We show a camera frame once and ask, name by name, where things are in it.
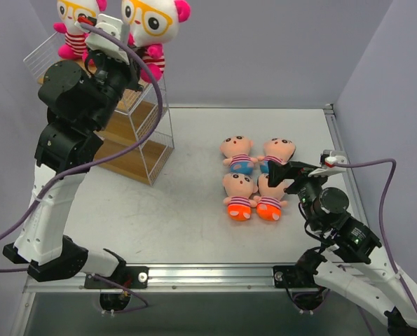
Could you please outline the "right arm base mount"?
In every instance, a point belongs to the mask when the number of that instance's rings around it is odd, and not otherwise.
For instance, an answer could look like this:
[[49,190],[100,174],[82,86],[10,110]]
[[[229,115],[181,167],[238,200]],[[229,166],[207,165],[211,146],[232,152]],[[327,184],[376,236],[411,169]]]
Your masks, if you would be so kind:
[[273,281],[276,288],[281,289],[319,289],[314,282],[314,276],[321,262],[327,259],[323,256],[324,248],[310,248],[292,265],[273,266]]

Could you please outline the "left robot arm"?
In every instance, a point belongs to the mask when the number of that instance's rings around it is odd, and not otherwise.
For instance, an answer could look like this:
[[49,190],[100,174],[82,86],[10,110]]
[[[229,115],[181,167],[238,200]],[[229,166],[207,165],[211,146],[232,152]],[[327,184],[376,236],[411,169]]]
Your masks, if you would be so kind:
[[54,63],[38,91],[47,106],[48,123],[36,147],[34,187],[28,214],[15,242],[3,255],[26,264],[38,282],[70,279],[79,272],[100,273],[110,288],[125,281],[121,258],[104,249],[90,252],[64,234],[76,192],[104,141],[98,133],[111,119],[134,79],[128,62],[97,50],[87,60],[95,71],[74,61]]

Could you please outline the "white panda plush yellow glasses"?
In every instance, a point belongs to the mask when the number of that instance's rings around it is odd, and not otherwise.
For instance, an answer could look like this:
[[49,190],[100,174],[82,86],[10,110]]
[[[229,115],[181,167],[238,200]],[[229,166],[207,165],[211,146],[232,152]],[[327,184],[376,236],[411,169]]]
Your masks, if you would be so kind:
[[57,33],[64,35],[64,44],[58,49],[58,55],[64,60],[82,59],[86,51],[86,34],[75,24],[80,17],[96,18],[107,8],[106,0],[56,1],[59,22],[53,25]]

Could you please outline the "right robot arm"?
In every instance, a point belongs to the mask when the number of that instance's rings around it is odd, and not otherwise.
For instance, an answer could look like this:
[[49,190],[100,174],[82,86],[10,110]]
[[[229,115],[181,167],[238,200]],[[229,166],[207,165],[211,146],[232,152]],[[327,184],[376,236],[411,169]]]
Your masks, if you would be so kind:
[[296,263],[302,286],[315,284],[348,299],[378,319],[390,335],[417,335],[417,283],[397,265],[384,234],[348,211],[348,196],[323,185],[352,168],[340,155],[323,155],[316,167],[305,162],[269,162],[268,184],[292,183],[287,194],[299,198],[305,230],[320,243]]

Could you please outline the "boy plush orange shorts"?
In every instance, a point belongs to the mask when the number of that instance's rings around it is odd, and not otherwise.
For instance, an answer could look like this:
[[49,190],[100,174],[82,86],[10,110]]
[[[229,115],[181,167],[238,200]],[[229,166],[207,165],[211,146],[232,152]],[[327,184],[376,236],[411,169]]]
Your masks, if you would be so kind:
[[248,221],[251,218],[252,208],[257,202],[251,196],[258,191],[257,185],[251,176],[240,173],[225,174],[222,185],[226,192],[223,200],[227,214],[235,221]]
[[287,184],[281,182],[276,187],[269,187],[268,180],[268,174],[261,174],[257,179],[258,195],[253,198],[257,203],[256,212],[265,221],[279,221],[282,209],[288,206],[288,201],[284,200]]

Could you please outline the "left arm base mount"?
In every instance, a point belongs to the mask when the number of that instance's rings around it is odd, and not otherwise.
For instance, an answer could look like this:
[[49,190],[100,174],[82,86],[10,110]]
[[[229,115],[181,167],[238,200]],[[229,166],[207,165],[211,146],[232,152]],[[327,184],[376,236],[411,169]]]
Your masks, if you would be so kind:
[[90,251],[82,272],[86,274],[85,289],[115,289],[116,286],[108,281],[129,289],[145,289],[149,280],[147,266],[129,266],[107,248]]

